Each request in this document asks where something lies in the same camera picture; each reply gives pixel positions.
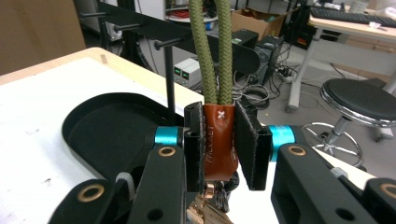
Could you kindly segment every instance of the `keyboard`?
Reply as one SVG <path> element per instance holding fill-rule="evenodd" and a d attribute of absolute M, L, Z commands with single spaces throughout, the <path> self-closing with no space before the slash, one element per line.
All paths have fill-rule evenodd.
<path fill-rule="evenodd" d="M 396 28 L 396 21 L 394 21 L 392 18 L 363 13 L 351 13 L 333 9 L 311 7 L 311 15 L 318 19 L 347 21 L 361 24 L 369 24 L 370 21 L 374 21 L 381 24 L 381 26 Z"/>

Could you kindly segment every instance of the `black tray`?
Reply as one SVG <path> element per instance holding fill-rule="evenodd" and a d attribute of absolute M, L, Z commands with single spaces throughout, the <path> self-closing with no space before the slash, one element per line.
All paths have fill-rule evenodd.
<path fill-rule="evenodd" d="M 168 126 L 167 117 L 168 109 L 146 96 L 106 93 L 73 109 L 62 133 L 65 142 L 85 162 L 113 180 L 119 172 L 128 172 L 137 156 L 142 157 L 142 148 L 152 147 L 156 128 Z M 176 123 L 183 126 L 183 118 L 177 115 Z"/>

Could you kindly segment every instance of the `green braided rope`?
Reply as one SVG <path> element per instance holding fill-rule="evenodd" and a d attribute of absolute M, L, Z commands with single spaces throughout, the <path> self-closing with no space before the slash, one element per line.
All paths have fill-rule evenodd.
<path fill-rule="evenodd" d="M 219 16 L 219 105 L 233 103 L 233 43 L 230 2 L 215 0 Z"/>
<path fill-rule="evenodd" d="M 219 97 L 213 61 L 207 42 L 202 0 L 190 0 L 190 19 L 195 50 L 199 59 L 206 104 L 233 103 L 233 44 L 228 0 L 215 0 L 219 16 Z"/>
<path fill-rule="evenodd" d="M 206 37 L 202 3 L 202 0 L 189 1 L 191 29 L 201 68 L 205 103 L 217 104 L 218 92 L 216 87 L 216 76 Z"/>

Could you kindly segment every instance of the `stool foot ring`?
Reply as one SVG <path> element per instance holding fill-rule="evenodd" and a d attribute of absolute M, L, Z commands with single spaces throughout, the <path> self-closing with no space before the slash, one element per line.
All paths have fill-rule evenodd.
<path fill-rule="evenodd" d="M 324 151 L 326 153 L 329 153 L 331 156 L 334 156 L 334 150 L 346 153 L 348 155 L 354 156 L 357 158 L 357 161 L 351 165 L 355 166 L 355 167 L 361 167 L 361 165 L 363 164 L 363 156 L 362 156 L 362 151 L 361 151 L 361 147 L 359 146 L 359 144 L 355 141 L 355 139 L 348 133 L 342 133 L 340 135 L 341 136 L 345 136 L 346 139 L 348 139 L 354 146 L 355 150 L 350 150 L 350 149 L 346 149 L 344 147 L 339 147 L 336 146 L 335 144 L 329 144 L 326 143 L 326 139 L 327 139 L 327 134 L 325 134 L 325 132 L 322 132 L 320 134 L 315 133 L 312 129 L 310 129 L 311 126 L 322 126 L 322 127 L 326 127 L 326 128 L 330 128 L 333 129 L 334 126 L 332 126 L 331 124 L 327 124 L 327 123 L 323 123 L 323 122 L 313 122 L 310 124 L 306 124 L 305 126 L 303 126 L 303 130 L 306 130 L 308 133 L 310 133 L 312 136 L 314 136 L 314 138 L 320 142 L 320 144 L 311 146 L 313 149 L 316 150 L 321 150 Z"/>

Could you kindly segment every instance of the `office chair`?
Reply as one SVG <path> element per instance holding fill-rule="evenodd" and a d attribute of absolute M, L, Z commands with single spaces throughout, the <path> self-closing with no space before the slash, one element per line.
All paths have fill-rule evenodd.
<path fill-rule="evenodd" d="M 357 158 L 352 165 L 361 167 L 363 156 L 361 147 L 345 129 L 350 121 L 372 127 L 388 128 L 396 126 L 396 98 L 390 93 L 372 84 L 372 80 L 331 79 L 320 89 L 322 99 L 341 112 L 341 118 L 334 126 L 327 123 L 306 124 L 303 129 L 312 134 L 320 144 L 311 146 L 334 156 L 334 150 Z M 314 126 L 331 128 L 329 133 L 316 133 Z M 339 147 L 337 140 L 344 136 L 354 146 L 354 150 Z"/>

